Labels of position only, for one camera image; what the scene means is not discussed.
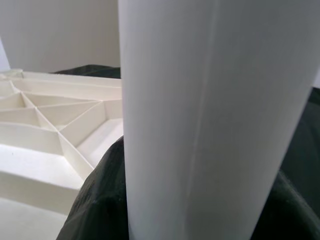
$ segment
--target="black cloth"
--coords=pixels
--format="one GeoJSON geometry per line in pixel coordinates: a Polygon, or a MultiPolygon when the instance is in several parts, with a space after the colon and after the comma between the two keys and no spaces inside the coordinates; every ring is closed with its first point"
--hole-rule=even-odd
{"type": "MultiPolygon", "coordinates": [[[[120,68],[88,65],[59,73],[119,78],[120,68]]],[[[314,88],[251,240],[320,240],[319,155],[320,90],[314,88]]],[[[57,239],[129,239],[123,138],[86,179],[57,239]]]]}

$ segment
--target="white wall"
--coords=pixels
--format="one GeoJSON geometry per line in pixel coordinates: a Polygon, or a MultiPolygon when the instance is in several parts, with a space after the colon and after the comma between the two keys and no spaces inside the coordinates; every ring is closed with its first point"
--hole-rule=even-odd
{"type": "Polygon", "coordinates": [[[120,66],[117,0],[0,0],[0,36],[12,68],[120,66]]]}

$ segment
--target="white cylinder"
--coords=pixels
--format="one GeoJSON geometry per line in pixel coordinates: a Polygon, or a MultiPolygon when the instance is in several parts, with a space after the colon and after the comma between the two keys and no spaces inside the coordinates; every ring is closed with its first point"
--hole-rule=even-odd
{"type": "Polygon", "coordinates": [[[119,0],[131,240],[248,240],[320,63],[318,0],[119,0]]]}

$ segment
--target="white plastic tray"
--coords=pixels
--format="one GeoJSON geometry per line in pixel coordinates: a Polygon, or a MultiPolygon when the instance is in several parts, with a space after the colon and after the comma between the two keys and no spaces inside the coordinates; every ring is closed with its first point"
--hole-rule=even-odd
{"type": "Polygon", "coordinates": [[[123,135],[121,80],[0,73],[1,239],[53,240],[123,135]]]}

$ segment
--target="white tube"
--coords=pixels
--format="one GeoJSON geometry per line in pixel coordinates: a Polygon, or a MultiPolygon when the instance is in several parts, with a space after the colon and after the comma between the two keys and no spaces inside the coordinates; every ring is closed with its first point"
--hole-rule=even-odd
{"type": "Polygon", "coordinates": [[[131,240],[248,240],[320,63],[320,1],[119,0],[131,240]]]}

